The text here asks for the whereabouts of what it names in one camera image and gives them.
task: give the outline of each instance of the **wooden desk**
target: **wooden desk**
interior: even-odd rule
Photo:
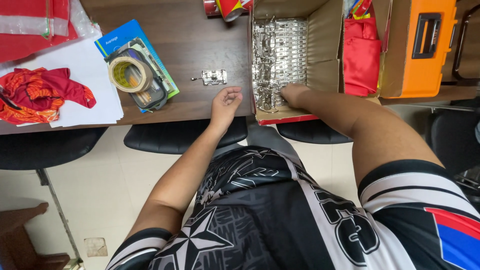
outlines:
[[[241,86],[244,101],[237,116],[250,115],[247,55],[247,16],[227,24],[207,19],[201,0],[81,0],[89,16],[108,33],[136,19],[180,89],[153,113],[141,113],[131,97],[119,91],[124,116],[117,125],[210,118],[213,97],[225,86],[204,86],[202,70],[225,69],[226,86]],[[94,127],[84,125],[70,128]],[[60,130],[49,124],[24,127],[0,121],[0,135]]]

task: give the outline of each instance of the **masking tape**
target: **masking tape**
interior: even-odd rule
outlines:
[[[133,72],[138,72],[140,78],[134,78]],[[153,74],[147,64],[132,57],[117,57],[108,66],[110,81],[120,90],[128,93],[137,93],[152,86]]]

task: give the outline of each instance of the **paper stack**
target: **paper stack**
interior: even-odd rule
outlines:
[[[123,117],[117,89],[108,78],[108,67],[94,45],[102,37],[100,31],[90,38],[66,42],[35,53],[35,58],[19,66],[30,70],[44,67],[48,70],[67,67],[70,78],[81,83],[95,96],[96,105],[89,109],[66,100],[60,108],[60,117],[50,123],[51,127],[84,124],[115,124]]]

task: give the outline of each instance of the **dark wood desk surface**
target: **dark wood desk surface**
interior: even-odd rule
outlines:
[[[459,2],[457,18],[460,19],[466,9],[473,7],[473,3],[470,2],[476,1],[479,0]],[[228,74],[227,86],[243,87],[242,93],[245,98],[237,111],[237,116],[250,115],[248,17],[242,16],[229,24],[220,17],[207,19],[202,0],[81,0],[81,2],[104,33],[136,19],[180,89],[179,94],[172,97],[161,110],[155,110],[153,113],[140,113],[128,94],[120,91],[124,117],[117,125],[210,118],[211,100],[223,86],[203,86],[201,81],[190,80],[192,77],[199,77],[202,70],[225,69]],[[466,43],[477,46],[478,39],[472,37],[474,35],[469,35]],[[444,77],[451,73],[455,46],[454,43],[452,52],[448,54],[447,64],[443,70]],[[477,50],[468,51],[480,55]],[[478,72],[477,61],[473,66],[475,72]],[[474,98],[475,95],[475,87],[443,86],[439,95],[433,98],[381,99],[381,103],[390,105],[468,99]],[[35,124],[16,127],[0,121],[0,135],[96,126],[102,125],[50,128],[49,124]]]

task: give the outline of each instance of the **printed number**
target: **printed number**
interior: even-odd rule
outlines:
[[[360,214],[351,201],[340,200],[330,193],[315,192],[330,224],[336,224],[335,236],[345,256],[356,266],[366,266],[363,254],[378,249],[380,241],[368,219]]]

